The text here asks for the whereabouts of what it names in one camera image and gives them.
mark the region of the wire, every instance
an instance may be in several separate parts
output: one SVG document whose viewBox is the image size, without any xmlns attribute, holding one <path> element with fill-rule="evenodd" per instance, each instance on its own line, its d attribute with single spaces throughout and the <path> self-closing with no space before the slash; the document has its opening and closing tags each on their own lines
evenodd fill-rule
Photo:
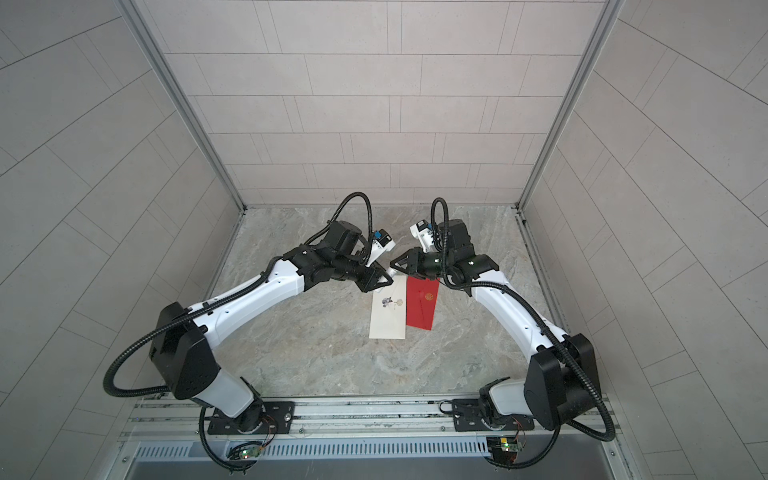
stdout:
<svg viewBox="0 0 768 480">
<path fill-rule="evenodd" d="M 363 192 L 352 192 L 351 194 L 347 195 L 344 200 L 341 201 L 339 206 L 336 208 L 336 212 L 331 217 L 331 220 L 328 222 L 326 226 L 324 226 L 319 232 L 312 235 L 310 238 L 308 238 L 304 245 L 310 245 L 313 241 L 320 238 L 320 236 L 324 235 L 328 232 L 328 229 L 331 226 L 331 223 L 338 220 L 339 215 L 341 214 L 341 210 L 344 210 L 344 207 L 349 203 L 350 200 L 352 200 L 355 197 L 362 198 L 362 201 L 366 202 L 366 211 L 368 213 L 368 238 L 363 246 L 363 252 L 364 256 L 360 263 L 365 264 L 368 263 L 368 259 L 371 257 L 371 250 L 373 248 L 373 210 L 371 208 L 371 201 L 368 200 L 368 195 L 365 195 Z"/>
<path fill-rule="evenodd" d="M 593 439 L 601 440 L 603 442 L 610 442 L 611 440 L 613 440 L 616 436 L 616 428 L 614 427 L 614 421 L 611 418 L 611 414 L 609 413 L 608 408 L 605 406 L 605 403 L 603 402 L 603 399 L 600 393 L 598 392 L 598 389 L 594 386 L 594 383 L 592 383 L 592 380 L 590 380 L 587 374 L 584 373 L 584 370 L 581 368 L 578 362 L 576 362 L 574 357 L 571 356 L 571 354 L 568 352 L 568 349 L 566 349 L 560 343 L 560 340 L 549 329 L 549 327 L 541 318 L 541 316 L 538 314 L 536 309 L 533 308 L 531 304 L 528 303 L 528 301 L 526 301 L 519 293 L 515 292 L 513 289 L 509 288 L 508 286 L 501 285 L 500 283 L 496 283 L 496 282 L 486 282 L 486 281 L 467 282 L 467 283 L 461 283 L 459 285 L 451 283 L 451 281 L 448 278 L 448 269 L 446 267 L 446 264 L 448 262 L 448 244 L 447 244 L 448 220 L 449 220 L 448 204 L 441 197 L 435 198 L 435 200 L 432 202 L 431 213 L 433 217 L 434 217 L 435 208 L 437 204 L 440 204 L 442 207 L 442 216 L 444 221 L 443 221 L 442 235 L 440 235 L 440 238 L 435 241 L 435 245 L 437 243 L 441 244 L 442 258 L 440 262 L 440 270 L 441 270 L 442 279 L 445 282 L 445 285 L 452 290 L 465 290 L 467 288 L 478 288 L 478 287 L 495 288 L 497 290 L 501 290 L 502 292 L 514 298 L 518 303 L 520 303 L 520 305 L 525 309 L 525 311 L 527 311 L 528 314 L 531 315 L 531 317 L 536 322 L 536 325 L 539 327 L 539 329 L 541 329 L 541 333 L 543 333 L 544 336 L 546 336 L 547 339 L 552 343 L 552 346 L 557 351 L 562 362 L 569 369 L 571 369 L 571 371 L 576 375 L 576 378 L 578 379 L 581 386 L 584 387 L 584 389 L 587 391 L 587 393 L 591 397 L 593 403 L 598 408 L 600 417 L 603 419 L 603 423 L 605 425 L 605 432 L 598 432 L 597 430 L 591 429 L 590 427 L 587 427 L 586 425 L 576 422 L 575 420 L 568 420 L 566 423 L 572 426 L 573 428 L 579 430 L 580 432 L 583 432 L 589 435 Z M 434 223 L 434 219 L 432 219 L 432 228 L 437 229 L 437 225 Z M 553 441 L 552 441 L 553 444 L 555 440 L 557 440 L 557 436 L 553 435 Z"/>
<path fill-rule="evenodd" d="M 161 333 L 165 333 L 168 330 L 181 325 L 182 323 L 188 322 L 192 319 L 196 319 L 199 316 L 206 315 L 208 312 L 213 311 L 216 308 L 231 302 L 232 300 L 236 300 L 242 297 L 243 295 L 246 295 L 254 291 L 262 283 L 267 281 L 267 279 L 270 276 L 270 273 L 272 272 L 272 269 L 275 267 L 275 263 L 277 263 L 277 261 L 280 260 L 281 258 L 282 257 L 273 257 L 270 260 L 270 262 L 266 265 L 266 269 L 261 273 L 259 278 L 255 282 L 251 283 L 250 285 L 245 286 L 244 288 L 236 291 L 235 293 L 232 293 L 231 295 L 227 295 L 224 298 L 211 303 L 207 307 L 201 308 L 199 310 L 195 310 L 194 312 L 191 312 L 191 313 L 184 313 L 182 315 L 179 315 L 175 319 L 171 320 L 169 323 L 166 323 L 165 325 L 152 330 L 147 335 L 144 335 L 140 339 L 133 342 L 128 348 L 125 349 L 125 351 L 123 351 L 123 353 L 118 355 L 118 357 L 112 362 L 112 364 L 107 369 L 107 372 L 104 374 L 104 380 L 101 383 L 101 385 L 104 387 L 104 391 L 108 395 L 121 397 L 121 398 L 154 395 L 157 393 L 170 392 L 170 387 L 168 387 L 167 385 L 152 386 L 152 387 L 147 387 L 143 389 L 121 389 L 120 387 L 114 384 L 114 377 L 117 375 L 118 370 L 123 365 L 123 363 L 125 363 L 125 361 L 131 355 L 136 353 L 136 351 L 139 350 L 144 344 L 149 343 L 149 341 L 152 340 L 154 337 L 160 335 Z"/>
</svg>

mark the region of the tile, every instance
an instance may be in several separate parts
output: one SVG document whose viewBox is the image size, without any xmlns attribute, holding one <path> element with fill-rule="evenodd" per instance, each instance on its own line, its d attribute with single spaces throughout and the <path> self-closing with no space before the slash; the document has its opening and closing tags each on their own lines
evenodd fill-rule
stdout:
<svg viewBox="0 0 768 480">
<path fill-rule="evenodd" d="M 200 252 L 200 256 L 197 258 L 197 262 L 190 272 L 190 279 L 197 285 L 208 286 L 214 278 L 221 254 L 227 247 L 230 236 L 233 234 L 233 228 L 239 218 L 240 212 L 234 207 L 233 203 L 229 202 L 229 207 L 225 209 L 216 225 L 214 225 L 213 231 L 210 233 Z"/>
<path fill-rule="evenodd" d="M 491 133 L 491 125 L 493 124 L 493 117 L 496 115 L 496 105 L 498 104 L 498 97 L 486 97 L 485 109 L 482 112 L 482 119 L 480 120 L 479 133 L 489 134 Z"/>
<path fill-rule="evenodd" d="M 739 437 L 761 441 L 768 419 L 760 411 L 768 386 L 743 372 L 760 371 L 768 349 L 700 264 L 656 290 L 654 297 Z"/>
<path fill-rule="evenodd" d="M 209 137 L 225 165 L 265 163 L 250 134 L 211 134 Z"/>
<path fill-rule="evenodd" d="M 512 47 L 517 38 L 518 28 L 520 27 L 520 17 L 523 13 L 522 3 L 510 3 L 507 10 L 507 19 L 504 21 L 504 30 L 502 39 L 498 43 L 498 54 L 508 55 L 512 53 Z"/>
<path fill-rule="evenodd" d="M 259 194 L 266 205 L 330 205 L 336 202 L 332 188 L 263 188 Z"/>
<path fill-rule="evenodd" d="M 767 15 L 760 0 L 653 2 L 638 28 L 727 78 L 765 33 Z"/>
<path fill-rule="evenodd" d="M 448 134 L 444 164 L 511 164 L 520 147 L 520 134 Z"/>
<path fill-rule="evenodd" d="M 0 177 L 0 279 L 32 252 L 88 193 L 88 185 L 46 147 Z"/>
<path fill-rule="evenodd" d="M 182 306 L 193 305 L 197 302 L 200 302 L 201 300 L 204 300 L 204 294 L 205 292 L 203 291 L 202 286 L 197 285 L 192 280 L 187 280 L 187 282 L 184 284 L 184 288 L 181 290 L 178 302 Z"/>
<path fill-rule="evenodd" d="M 599 314 L 608 305 L 608 302 L 568 225 L 565 225 L 557 237 L 552 240 L 552 246 L 560 260 L 565 278 L 571 285 L 571 291 L 573 291 L 581 314 L 585 319 L 591 319 Z"/>
<path fill-rule="evenodd" d="M 530 165 L 480 165 L 476 187 L 523 188 L 531 173 Z"/>
<path fill-rule="evenodd" d="M 352 135 L 357 164 L 429 164 L 434 146 L 434 134 Z"/>
<path fill-rule="evenodd" d="M 251 2 L 146 0 L 167 53 L 261 53 L 266 43 Z"/>
<path fill-rule="evenodd" d="M 594 341 L 600 350 L 611 383 L 616 390 L 621 406 L 627 414 L 632 432 L 642 452 L 678 450 L 680 444 L 667 422 L 652 422 L 663 419 L 664 412 L 654 396 L 643 371 L 632 355 L 618 322 L 612 322 L 594 334 Z"/>
<path fill-rule="evenodd" d="M 61 328 L 69 330 L 72 333 L 77 333 L 79 336 L 93 340 L 107 348 L 112 344 L 112 341 L 118 334 L 114 330 L 108 329 L 106 326 L 94 322 L 74 310 L 72 310 L 69 315 L 67 315 L 67 318 L 64 319 L 64 322 L 61 323 Z"/>
<path fill-rule="evenodd" d="M 463 188 L 467 183 L 469 165 L 405 164 L 400 166 L 400 187 Z"/>
<path fill-rule="evenodd" d="M 589 194 L 581 186 L 573 170 L 566 164 L 552 187 L 552 195 L 576 236 L 579 246 L 584 249 L 605 225 L 600 211 Z"/>
<path fill-rule="evenodd" d="M 74 40 L 74 43 L 78 46 L 78 48 L 80 48 L 80 51 L 82 51 L 83 55 L 85 55 L 85 57 L 88 59 L 88 63 L 90 63 L 91 67 L 96 70 L 98 76 L 101 77 L 101 80 L 103 80 L 105 84 L 107 84 L 112 93 L 115 93 L 116 91 L 123 88 L 123 84 L 120 83 L 118 77 L 115 76 L 112 69 L 109 68 L 109 65 L 107 65 L 104 57 L 101 56 L 99 50 L 88 37 L 88 33 L 81 33 L 77 37 L 74 37 L 72 40 Z"/>
<path fill-rule="evenodd" d="M 675 61 L 643 111 L 737 197 L 768 178 L 768 138 L 753 127 L 768 105 L 692 61 Z"/>
<path fill-rule="evenodd" d="M 195 55 L 214 95 L 309 95 L 303 55 Z"/>
<path fill-rule="evenodd" d="M 597 315 L 587 321 L 587 328 L 594 335 L 598 330 L 616 320 L 614 311 L 609 306 L 603 308 Z"/>
<path fill-rule="evenodd" d="M 308 188 L 301 165 L 233 165 L 243 188 Z"/>
<path fill-rule="evenodd" d="M 475 133 L 484 108 L 483 97 L 403 97 L 402 131 Z"/>
<path fill-rule="evenodd" d="M 421 94 L 517 95 L 529 60 L 525 55 L 424 55 Z"/>
<path fill-rule="evenodd" d="M 616 22 L 594 70 L 623 96 L 634 100 L 667 47 L 624 22 Z"/>
<path fill-rule="evenodd" d="M 574 112 L 558 140 L 558 149 L 578 179 L 584 181 L 603 152 L 603 144 Z"/>
<path fill-rule="evenodd" d="M 163 119 L 147 89 L 135 81 L 66 127 L 47 145 L 95 187 Z"/>
<path fill-rule="evenodd" d="M 389 97 L 389 131 L 400 132 L 400 97 Z"/>
<path fill-rule="evenodd" d="M 16 48 L 16 45 L 13 45 L 13 42 L 2 31 L 0 31 L 0 58 L 6 64 L 11 64 L 24 58 L 24 54 Z"/>
<path fill-rule="evenodd" d="M 579 97 L 576 112 L 622 167 L 654 129 L 653 122 L 595 73 Z"/>
<path fill-rule="evenodd" d="M 263 134 L 273 164 L 343 164 L 338 134 Z"/>
<path fill-rule="evenodd" d="M 176 170 L 154 201 L 177 227 L 182 227 L 214 178 L 208 161 L 197 150 Z"/>
<path fill-rule="evenodd" d="M 194 54 L 166 53 L 165 59 L 185 94 L 212 95 Z"/>
<path fill-rule="evenodd" d="M 600 231 L 597 233 L 597 235 L 594 236 L 592 240 L 589 240 L 589 243 L 586 247 L 584 247 L 583 253 L 584 257 L 589 260 L 592 258 L 593 255 L 595 255 L 600 247 L 605 244 L 605 242 L 608 241 L 609 238 L 613 236 L 613 232 L 611 231 L 611 228 L 606 223 Z"/>
<path fill-rule="evenodd" d="M 558 202 L 552 196 L 552 192 L 545 182 L 539 181 L 531 194 L 531 200 L 536 205 L 536 211 L 541 218 L 544 230 L 548 232 L 554 227 L 554 223 L 562 215 Z"/>
<path fill-rule="evenodd" d="M 0 111 L 13 115 L 0 118 L 0 145 L 24 158 L 110 95 L 74 41 L 9 65 L 0 71 Z"/>
<path fill-rule="evenodd" d="M 532 97 L 565 95 L 580 59 L 579 55 L 531 56 L 520 95 Z"/>
<path fill-rule="evenodd" d="M 152 202 L 149 204 L 149 207 L 147 207 L 147 213 L 150 214 L 152 217 L 154 217 L 157 222 L 163 226 L 163 228 L 170 233 L 172 237 L 175 237 L 179 234 L 179 227 L 176 226 L 173 220 L 170 219 L 168 214 L 163 212 L 163 209 L 160 208 L 159 205 L 157 205 L 155 202 Z"/>
<path fill-rule="evenodd" d="M 523 194 L 522 188 L 489 188 L 487 204 L 516 204 Z"/>
<path fill-rule="evenodd" d="M 176 105 L 174 105 L 173 101 L 168 96 L 168 92 L 165 91 L 165 87 L 160 83 L 160 79 L 157 77 L 154 70 L 150 70 L 141 75 L 139 79 L 149 92 L 152 100 L 154 100 L 157 108 L 160 108 L 163 117 L 168 117 L 168 115 L 176 111 Z"/>
<path fill-rule="evenodd" d="M 388 164 L 315 165 L 319 188 L 389 187 Z"/>
<path fill-rule="evenodd" d="M 597 3 L 526 3 L 512 53 L 581 55 L 601 9 Z"/>
<path fill-rule="evenodd" d="M 641 110 L 645 108 L 650 97 L 653 96 L 656 89 L 659 88 L 659 84 L 664 80 L 664 77 L 667 76 L 667 72 L 669 72 L 679 56 L 680 55 L 675 50 L 670 48 L 667 48 L 667 50 L 664 51 L 664 54 L 661 55 L 661 60 L 656 64 L 656 67 L 650 73 L 650 77 L 648 77 L 643 84 L 643 87 L 640 89 L 640 93 L 638 93 L 637 97 L 632 101 L 637 108 L 640 108 Z"/>
<path fill-rule="evenodd" d="M 0 285 L 0 391 L 11 391 L 107 258 L 60 223 Z"/>
<path fill-rule="evenodd" d="M 281 53 L 280 38 L 275 30 L 275 22 L 272 21 L 272 9 L 269 2 L 254 2 L 253 7 L 259 16 L 259 26 L 264 35 L 266 49 L 269 53 Z"/>
<path fill-rule="evenodd" d="M 681 352 L 683 346 L 632 263 L 613 237 L 589 260 L 640 367 Z"/>
<path fill-rule="evenodd" d="M 691 362 L 690 357 L 685 351 L 675 353 L 671 357 L 663 359 L 660 362 L 656 362 L 643 369 L 645 378 L 648 379 L 650 386 L 658 385 L 659 383 L 664 383 L 695 371 L 696 366 Z M 659 475 L 669 475 L 663 474 L 662 472 L 655 473 Z"/>
<path fill-rule="evenodd" d="M 213 228 L 199 207 L 192 210 L 155 274 L 181 291 Z"/>
<path fill-rule="evenodd" d="M 116 416 L 120 412 L 125 399 L 115 398 L 104 392 L 104 387 L 101 386 L 104 374 L 118 355 L 136 339 L 141 338 L 147 332 L 151 332 L 157 326 L 157 316 L 167 305 L 168 301 L 165 297 L 151 287 L 144 289 L 138 298 L 133 298 L 130 316 L 114 339 L 109 351 L 103 355 L 103 358 L 100 357 L 101 364 L 95 369 L 93 376 L 89 377 L 90 382 L 84 389 L 81 386 L 78 390 L 78 394 L 82 392 L 82 395 L 77 401 L 76 408 L 111 416 Z M 122 388 L 129 388 L 133 385 L 141 366 L 149 356 L 149 347 L 149 345 L 142 346 L 123 363 L 115 376 L 115 385 Z"/>
<path fill-rule="evenodd" d="M 768 472 L 768 442 L 745 445 L 761 472 Z"/>
<path fill-rule="evenodd" d="M 661 130 L 627 172 L 718 285 L 768 260 L 766 225 Z"/>
<path fill-rule="evenodd" d="M 442 157 L 445 153 L 445 140 L 447 136 L 447 134 L 435 134 L 435 148 L 432 151 L 432 163 L 442 163 Z"/>
<path fill-rule="evenodd" d="M 386 53 L 385 2 L 270 2 L 283 53 Z"/>
<path fill-rule="evenodd" d="M 176 290 L 171 285 L 169 285 L 168 282 L 166 282 L 165 280 L 157 276 L 156 273 L 152 276 L 152 280 L 149 281 L 149 286 L 151 286 L 160 295 L 165 297 L 165 299 L 168 300 L 169 303 L 174 302 L 179 297 L 178 290 Z"/>
<path fill-rule="evenodd" d="M 87 412 L 80 409 L 72 409 L 62 428 L 71 432 L 91 433 L 94 435 L 107 435 L 112 428 L 114 417 L 101 413 Z"/>
<path fill-rule="evenodd" d="M 142 141 L 78 204 L 78 210 L 122 241 L 172 173 L 148 141 Z"/>
<path fill-rule="evenodd" d="M 654 393 L 697 477 L 759 480 L 749 452 L 701 375 L 691 373 L 662 383 L 654 387 Z M 707 441 L 707 432 L 713 430 L 722 442 L 718 455 L 712 455 Z"/>
<path fill-rule="evenodd" d="M 388 132 L 388 97 L 296 97 L 306 132 Z"/>
<path fill-rule="evenodd" d="M 38 449 L 47 450 L 53 442 L 106 351 L 74 333 L 56 330 L 0 406 L 5 432 L 0 439 L 0 462 L 9 478 L 31 477 L 44 456 Z M 55 402 L 50 392 L 56 392 Z"/>
<path fill-rule="evenodd" d="M 613 158 L 611 152 L 608 151 L 607 148 L 604 148 L 598 159 L 594 162 L 594 165 L 592 165 L 592 168 L 589 169 L 587 176 L 581 181 L 581 184 L 584 185 L 584 188 L 587 190 L 592 188 L 594 181 L 598 178 L 598 175 L 603 171 L 611 158 Z"/>
<path fill-rule="evenodd" d="M 768 212 L 768 180 L 764 181 L 741 201 L 757 216 Z"/>
<path fill-rule="evenodd" d="M 501 97 L 491 132 L 545 134 L 560 108 L 559 97 Z"/>
<path fill-rule="evenodd" d="M 682 450 L 645 454 L 645 461 L 654 475 L 692 475 L 688 459 Z"/>
<path fill-rule="evenodd" d="M 150 214 L 142 215 L 75 310 L 119 331 L 172 242 L 173 237 Z"/>
<path fill-rule="evenodd" d="M 336 194 L 336 202 L 340 203 L 347 195 L 357 190 L 359 189 L 334 188 L 333 193 Z M 368 198 L 371 200 L 371 204 L 375 205 L 408 205 L 413 203 L 412 188 L 366 188 L 366 195 L 368 195 Z"/>
<path fill-rule="evenodd" d="M 683 246 L 616 160 L 608 161 L 589 194 L 640 276 L 648 275 Z"/>
<path fill-rule="evenodd" d="M 402 2 L 386 4 L 387 53 L 402 53 Z"/>
<path fill-rule="evenodd" d="M 402 52 L 494 55 L 509 8 L 502 2 L 405 2 Z"/>
<path fill-rule="evenodd" d="M 415 204 L 431 204 L 436 197 L 443 197 L 453 204 L 484 204 L 487 188 L 414 188 Z"/>
<path fill-rule="evenodd" d="M 218 96 L 196 99 L 213 133 L 292 131 L 282 97 Z"/>
<path fill-rule="evenodd" d="M 660 286 L 672 280 L 696 262 L 696 257 L 688 250 L 688 247 L 682 247 L 646 275 L 643 281 L 651 292 L 655 292 Z"/>
<path fill-rule="evenodd" d="M 0 5 L 0 30 L 31 55 L 119 16 L 111 2 L 10 0 Z"/>
<path fill-rule="evenodd" d="M 176 163 L 182 165 L 195 151 L 197 144 L 190 135 L 187 125 L 181 119 L 178 112 L 168 117 L 155 130 L 157 136 L 163 141 L 163 145 L 174 156 Z"/>
<path fill-rule="evenodd" d="M 114 241 L 106 232 L 91 222 L 78 209 L 73 209 L 64 218 L 64 222 L 74 228 L 80 235 L 90 240 L 96 247 L 101 248 L 106 254 L 111 255 L 118 248 L 118 242 Z"/>
<path fill-rule="evenodd" d="M 210 208 L 210 211 L 216 219 L 221 217 L 224 212 L 224 208 L 232 200 L 229 190 L 221 183 L 221 179 L 217 178 L 211 182 L 208 190 L 205 190 L 203 194 L 203 202 Z"/>
<path fill-rule="evenodd" d="M 757 45 L 741 61 L 736 70 L 728 77 L 728 81 L 738 88 L 745 88 L 764 70 L 768 64 L 768 35 L 763 34 Z"/>
<path fill-rule="evenodd" d="M 723 291 L 739 310 L 755 333 L 768 343 L 768 263 L 723 287 Z"/>
<path fill-rule="evenodd" d="M 118 18 L 89 30 L 88 37 L 123 85 L 150 69 L 149 62 L 123 19 Z"/>
<path fill-rule="evenodd" d="M 307 55 L 306 68 L 315 95 L 418 95 L 422 59 L 416 55 Z"/>
</svg>

